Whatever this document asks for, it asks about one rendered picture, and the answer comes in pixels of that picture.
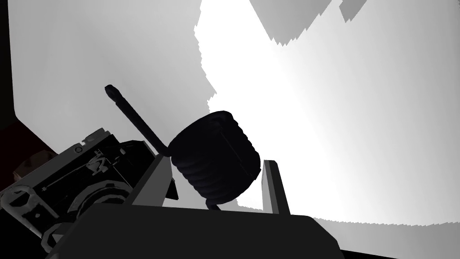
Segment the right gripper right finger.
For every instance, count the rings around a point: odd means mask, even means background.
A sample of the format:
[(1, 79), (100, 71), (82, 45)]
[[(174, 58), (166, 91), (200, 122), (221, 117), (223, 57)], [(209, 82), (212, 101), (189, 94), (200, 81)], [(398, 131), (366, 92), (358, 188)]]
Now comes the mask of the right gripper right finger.
[(273, 160), (263, 162), (261, 189), (265, 213), (290, 215), (279, 167)]

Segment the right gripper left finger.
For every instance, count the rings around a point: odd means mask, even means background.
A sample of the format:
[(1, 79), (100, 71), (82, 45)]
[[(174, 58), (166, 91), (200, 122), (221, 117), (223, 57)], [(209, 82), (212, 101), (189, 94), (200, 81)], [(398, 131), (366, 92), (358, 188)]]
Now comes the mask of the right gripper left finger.
[(157, 155), (124, 204), (161, 207), (172, 178), (170, 158)]

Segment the black ribbed cup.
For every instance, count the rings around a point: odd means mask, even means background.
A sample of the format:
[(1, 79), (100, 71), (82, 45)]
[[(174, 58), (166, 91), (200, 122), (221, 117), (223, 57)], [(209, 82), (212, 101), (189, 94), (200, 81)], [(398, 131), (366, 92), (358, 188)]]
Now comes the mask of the black ribbed cup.
[(210, 113), (169, 144), (172, 164), (210, 210), (233, 201), (257, 179), (261, 159), (230, 112)]

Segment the black long-handled spoon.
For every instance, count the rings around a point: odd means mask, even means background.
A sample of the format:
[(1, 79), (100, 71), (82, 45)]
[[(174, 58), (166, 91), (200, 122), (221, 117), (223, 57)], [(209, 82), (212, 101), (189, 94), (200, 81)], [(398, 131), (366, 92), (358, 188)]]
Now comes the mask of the black long-handled spoon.
[(217, 144), (216, 138), (221, 135), (227, 122), (233, 119), (232, 115), (227, 111), (218, 111), (199, 118), (182, 130), (167, 147), (117, 88), (105, 86), (105, 93), (156, 151), (171, 159), (172, 164), (205, 198), (207, 208), (219, 210), (219, 204), (223, 203), (220, 199), (225, 196), (225, 181), (221, 166), (215, 163), (219, 158), (224, 158), (224, 148)]

